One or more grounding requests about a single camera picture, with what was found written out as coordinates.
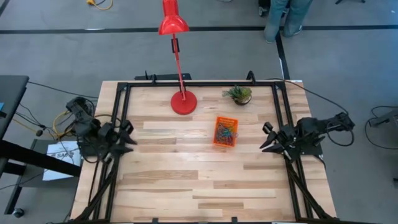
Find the white paper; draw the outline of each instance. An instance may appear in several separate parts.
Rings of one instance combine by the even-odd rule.
[[[76,141],[63,141],[62,144],[60,142],[58,142],[56,144],[49,145],[49,147],[47,149],[47,155],[52,156],[56,159],[60,159],[65,162],[69,162],[76,166],[80,166],[81,157],[80,157],[80,151],[77,146],[77,142]],[[60,172],[55,172],[52,170],[45,169],[44,171],[45,172],[43,174],[43,180],[46,180],[46,181],[72,177],[71,175],[63,174]]]

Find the wooden tabletop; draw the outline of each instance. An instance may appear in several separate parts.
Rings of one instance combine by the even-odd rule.
[[[96,114],[112,113],[116,85],[103,82]],[[170,107],[178,88],[132,88],[127,118],[139,145],[121,158],[111,221],[151,222],[154,217],[160,222],[230,222],[231,217],[242,222],[294,221],[284,160],[259,149],[266,139],[264,122],[277,128],[271,88],[251,87],[252,100],[246,106],[223,98],[227,87],[188,89],[198,105],[192,114],[181,116]],[[311,116],[302,89],[287,84],[287,93],[294,122]],[[212,145],[217,116],[239,120],[234,148]],[[312,156],[302,160],[309,191],[335,216],[323,164]],[[83,164],[72,218],[87,206],[94,167]],[[302,195],[297,192],[304,217]],[[102,217],[105,206],[103,200]]]

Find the gray floor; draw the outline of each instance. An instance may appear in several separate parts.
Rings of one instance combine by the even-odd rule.
[[[315,0],[306,26],[398,24],[396,0]],[[190,26],[263,26],[257,0],[182,0],[180,13]],[[88,7],[84,1],[10,0],[0,17],[0,30],[157,27],[162,19],[160,0],[118,0],[109,11]],[[191,32],[180,34],[183,72],[194,79],[281,77],[275,44],[262,32]],[[398,151],[373,147],[364,137],[369,110],[398,105],[398,30],[303,31],[282,39],[291,79],[346,107],[356,123],[356,142],[343,148],[325,140],[323,148],[337,214],[344,220],[396,223]],[[136,75],[175,73],[168,37],[156,33],[0,35],[0,74],[28,75],[33,82],[87,95],[97,95],[103,80],[132,80]],[[339,110],[307,95],[312,113],[329,118]],[[22,100],[47,125],[65,109],[72,96],[28,86]],[[336,136],[346,140],[346,136]],[[371,130],[380,144],[396,146],[388,127]],[[29,147],[34,135],[12,123],[6,139]],[[4,174],[0,187],[16,177]],[[0,215],[1,223],[60,222],[69,212],[76,185],[65,189],[24,189],[17,206],[27,214],[16,219]],[[0,191],[0,211],[11,188]]]

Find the lamp base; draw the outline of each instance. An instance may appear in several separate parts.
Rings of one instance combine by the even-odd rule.
[[[187,115],[192,113],[197,107],[197,98],[190,91],[185,91],[185,100],[182,100],[182,94],[176,92],[172,97],[172,108],[174,112],[180,115]]]

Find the jeans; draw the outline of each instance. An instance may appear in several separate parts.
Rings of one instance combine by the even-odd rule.
[[[275,41],[275,36],[279,31],[280,18],[289,1],[290,9],[287,13],[283,35],[291,37],[300,31],[312,0],[271,0],[267,25],[264,29],[264,36],[268,42]]]

